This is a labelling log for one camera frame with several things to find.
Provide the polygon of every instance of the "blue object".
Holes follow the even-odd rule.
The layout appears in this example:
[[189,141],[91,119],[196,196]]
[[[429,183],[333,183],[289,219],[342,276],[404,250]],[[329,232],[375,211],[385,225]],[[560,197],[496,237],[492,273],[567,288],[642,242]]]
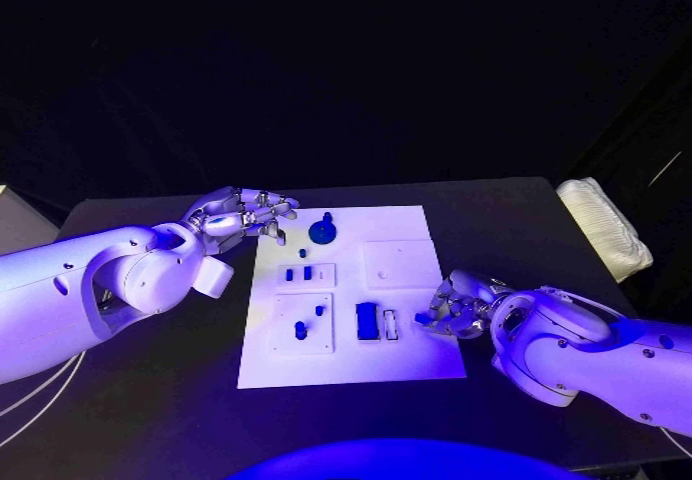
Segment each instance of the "blue object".
[[296,322],[296,338],[305,340],[307,338],[307,328],[303,322]]
[[356,305],[358,339],[380,340],[378,306],[367,302]]
[[325,213],[322,220],[319,222],[315,222],[310,226],[307,235],[310,237],[310,240],[319,245],[326,245],[335,240],[336,227],[332,222],[332,214],[329,212]]
[[404,438],[320,445],[267,460],[228,478],[584,480],[581,475],[514,453]]
[[433,322],[433,319],[424,313],[417,313],[416,314],[416,321],[421,325],[427,325],[430,322]]

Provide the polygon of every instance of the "dark table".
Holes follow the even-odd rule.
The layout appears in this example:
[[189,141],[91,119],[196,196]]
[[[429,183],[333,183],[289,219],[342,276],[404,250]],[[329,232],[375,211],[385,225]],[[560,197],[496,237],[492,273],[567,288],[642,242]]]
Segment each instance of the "dark table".
[[[303,207],[424,205],[443,275],[466,268],[521,289],[551,284],[635,314],[544,179],[286,193]],[[90,200],[61,235],[175,221],[195,199]],[[658,429],[589,394],[564,409],[531,398],[491,366],[488,334],[462,344],[466,379],[237,390],[256,248],[245,240],[221,257],[237,273],[220,300],[191,292],[90,350],[61,399],[0,449],[3,478],[220,478],[300,448],[375,437],[466,442],[570,468],[681,457]]]

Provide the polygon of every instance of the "white cloth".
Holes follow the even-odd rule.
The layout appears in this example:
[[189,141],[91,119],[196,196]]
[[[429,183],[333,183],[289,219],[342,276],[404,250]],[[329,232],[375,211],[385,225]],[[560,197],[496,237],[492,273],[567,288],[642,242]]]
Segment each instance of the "white cloth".
[[558,195],[617,282],[653,263],[638,231],[593,178],[568,180]]

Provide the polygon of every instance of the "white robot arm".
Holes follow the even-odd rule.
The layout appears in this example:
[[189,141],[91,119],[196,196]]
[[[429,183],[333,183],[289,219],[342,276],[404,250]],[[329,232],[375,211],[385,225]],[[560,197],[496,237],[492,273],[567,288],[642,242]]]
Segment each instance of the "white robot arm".
[[417,321],[460,338],[488,328],[495,367],[542,402],[567,407],[584,391],[633,420],[692,436],[692,328],[629,319],[551,287],[515,292],[460,270]]
[[283,245],[276,217],[296,218],[297,206],[274,193],[227,187],[201,198],[179,223],[123,227],[2,256],[0,383],[170,310],[191,288],[218,298],[234,270],[209,255],[244,236],[270,235]]

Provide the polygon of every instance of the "white cable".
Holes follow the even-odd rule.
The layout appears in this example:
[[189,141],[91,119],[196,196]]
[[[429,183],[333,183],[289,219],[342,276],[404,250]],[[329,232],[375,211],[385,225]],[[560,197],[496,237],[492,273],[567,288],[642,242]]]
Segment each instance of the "white cable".
[[38,418],[44,415],[44,412],[48,410],[54,402],[58,400],[58,397],[61,396],[62,391],[68,387],[70,381],[72,380],[72,377],[75,376],[77,370],[80,369],[80,365],[83,364],[84,360],[84,355],[87,352],[83,352],[80,354],[80,359],[77,360],[77,365],[75,368],[72,369],[72,373],[70,374],[68,379],[65,380],[65,383],[62,384],[61,389],[58,390],[58,393],[55,394],[54,398],[48,402],[47,406],[41,409],[41,412],[35,415],[35,417],[26,422],[25,426],[3,440],[0,443],[0,447],[3,447],[8,442],[29,428],[29,425],[38,420]]
[[668,429],[664,427],[659,427],[662,432],[666,434],[668,439],[674,442],[674,445],[681,449],[681,451],[685,453],[685,455],[692,458],[692,453],[688,452],[685,447],[678,443],[678,440],[671,436],[671,433],[668,433]]
[[77,354],[65,363],[62,368],[55,372],[55,375],[41,384],[41,386],[36,388],[36,390],[19,400],[13,405],[10,405],[2,412],[0,412],[0,417],[8,413],[12,412],[54,382],[54,380],[61,376],[62,372],[68,369],[68,367],[72,365],[72,363],[77,360],[77,357],[80,354]]

